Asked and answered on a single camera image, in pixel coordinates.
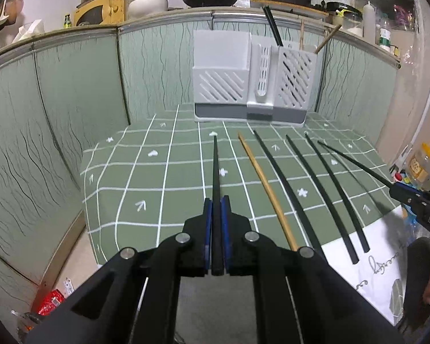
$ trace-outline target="white bowl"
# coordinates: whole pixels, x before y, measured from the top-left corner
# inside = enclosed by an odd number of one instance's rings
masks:
[[[127,18],[137,19],[150,14],[167,11],[167,0],[134,0],[127,8]]]

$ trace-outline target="white cloth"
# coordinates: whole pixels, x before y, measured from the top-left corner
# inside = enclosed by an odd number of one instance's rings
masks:
[[[356,233],[350,234],[360,261],[353,265],[342,239],[322,246],[328,263],[350,285],[358,290],[390,323],[392,287],[401,281],[406,285],[406,238],[401,207],[363,228],[370,251],[364,253]]]

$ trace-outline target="plastic bottle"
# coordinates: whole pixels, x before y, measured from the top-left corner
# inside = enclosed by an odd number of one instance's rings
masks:
[[[406,169],[406,174],[420,188],[430,174],[430,145],[422,143]]]
[[[390,52],[390,20],[387,14],[382,15],[381,29],[379,33],[379,46]]]
[[[376,41],[376,11],[369,1],[363,7],[363,38],[373,45]]]

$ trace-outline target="red package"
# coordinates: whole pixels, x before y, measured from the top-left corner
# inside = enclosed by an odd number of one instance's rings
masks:
[[[58,307],[64,300],[65,298],[59,290],[56,289],[54,291],[51,291],[43,299],[43,302],[40,305],[37,313],[41,314],[42,316],[47,316],[54,309],[56,309],[56,307]]]

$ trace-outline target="white bottle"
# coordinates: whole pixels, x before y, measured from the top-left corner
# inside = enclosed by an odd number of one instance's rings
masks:
[[[381,20],[381,32],[379,35],[379,46],[390,52],[390,21],[387,14],[383,14]]]
[[[375,44],[376,12],[369,1],[363,7],[363,38],[370,44]]]

